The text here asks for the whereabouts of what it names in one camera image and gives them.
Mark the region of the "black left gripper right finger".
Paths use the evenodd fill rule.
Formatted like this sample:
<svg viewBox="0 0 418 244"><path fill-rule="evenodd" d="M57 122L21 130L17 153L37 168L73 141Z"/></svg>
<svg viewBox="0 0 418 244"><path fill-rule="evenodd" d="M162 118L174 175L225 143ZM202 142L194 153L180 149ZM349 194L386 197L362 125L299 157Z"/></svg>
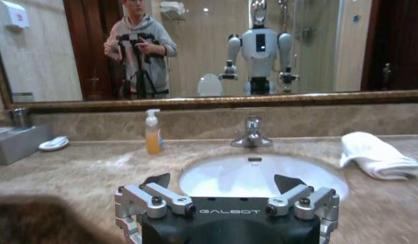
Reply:
<svg viewBox="0 0 418 244"><path fill-rule="evenodd" d="M335 189L313 186L298 179L274 175L279 195L270 197L266 203L266 215L270 218L287 215L291 210L298 220L319 218L319 243L330 242L330 235L338 228L339 195Z"/></svg>

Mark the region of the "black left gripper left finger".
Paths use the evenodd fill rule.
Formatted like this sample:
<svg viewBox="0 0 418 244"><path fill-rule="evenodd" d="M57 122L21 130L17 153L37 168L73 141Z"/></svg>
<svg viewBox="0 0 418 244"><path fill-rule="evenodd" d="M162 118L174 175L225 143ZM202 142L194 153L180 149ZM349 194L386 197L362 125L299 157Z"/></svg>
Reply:
<svg viewBox="0 0 418 244"><path fill-rule="evenodd" d="M138 186L118 186L113 196L116 225L122 229L126 243L142 243L138 231L142 215L160 219L172 211L186 218L194 216L192 198L169 190L169 181L170 173L164 173L148 177Z"/></svg>

